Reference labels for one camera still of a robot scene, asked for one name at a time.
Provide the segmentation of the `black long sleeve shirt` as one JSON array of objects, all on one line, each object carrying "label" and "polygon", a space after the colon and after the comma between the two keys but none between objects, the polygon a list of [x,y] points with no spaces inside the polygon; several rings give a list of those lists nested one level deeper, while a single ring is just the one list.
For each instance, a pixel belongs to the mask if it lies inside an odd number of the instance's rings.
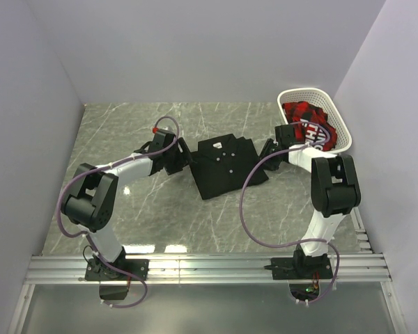
[{"label": "black long sleeve shirt", "polygon": [[202,200],[242,188],[258,155],[250,138],[226,134],[198,142],[189,164]]}]

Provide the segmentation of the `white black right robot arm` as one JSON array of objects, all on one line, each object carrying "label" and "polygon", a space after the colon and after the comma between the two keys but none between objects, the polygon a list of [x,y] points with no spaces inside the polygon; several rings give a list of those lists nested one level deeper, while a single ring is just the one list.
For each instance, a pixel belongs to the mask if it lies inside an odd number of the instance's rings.
[{"label": "white black right robot arm", "polygon": [[263,167],[276,170],[285,161],[310,172],[314,211],[303,242],[295,247],[293,257],[274,259],[269,268],[276,279],[331,278],[328,243],[340,222],[362,198],[355,162],[349,154],[330,154],[302,145],[291,148],[292,152],[270,158]]}]

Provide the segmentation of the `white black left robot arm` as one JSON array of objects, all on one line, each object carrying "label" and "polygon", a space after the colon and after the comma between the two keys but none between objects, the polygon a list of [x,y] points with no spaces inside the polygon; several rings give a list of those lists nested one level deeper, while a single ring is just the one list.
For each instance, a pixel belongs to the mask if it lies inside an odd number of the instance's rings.
[{"label": "white black left robot arm", "polygon": [[67,237],[85,236],[93,252],[92,270],[102,269],[109,279],[118,280],[129,271],[125,249],[110,224],[118,190],[161,170],[173,175],[191,162],[184,138],[156,134],[152,141],[119,161],[98,166],[82,164],[58,203],[58,214],[67,216],[80,231],[72,234],[62,225],[59,228]]}]

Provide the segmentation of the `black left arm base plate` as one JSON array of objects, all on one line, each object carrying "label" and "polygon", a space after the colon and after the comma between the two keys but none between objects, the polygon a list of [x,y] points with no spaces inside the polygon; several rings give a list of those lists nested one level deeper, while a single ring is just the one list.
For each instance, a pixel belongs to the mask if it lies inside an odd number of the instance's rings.
[{"label": "black left arm base plate", "polygon": [[103,301],[123,301],[135,281],[146,281],[149,260],[122,259],[118,263],[111,263],[115,269],[108,267],[100,259],[94,257],[88,261],[84,280],[99,283],[99,296]]}]

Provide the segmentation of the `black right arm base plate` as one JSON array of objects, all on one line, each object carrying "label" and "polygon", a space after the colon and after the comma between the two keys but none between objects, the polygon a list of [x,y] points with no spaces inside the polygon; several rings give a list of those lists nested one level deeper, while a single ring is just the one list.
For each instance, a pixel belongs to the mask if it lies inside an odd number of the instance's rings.
[{"label": "black right arm base plate", "polygon": [[294,253],[292,258],[274,257],[264,266],[273,280],[288,280],[291,296],[296,301],[312,303],[320,296],[320,281],[336,279],[336,270],[326,255],[306,257]]}]

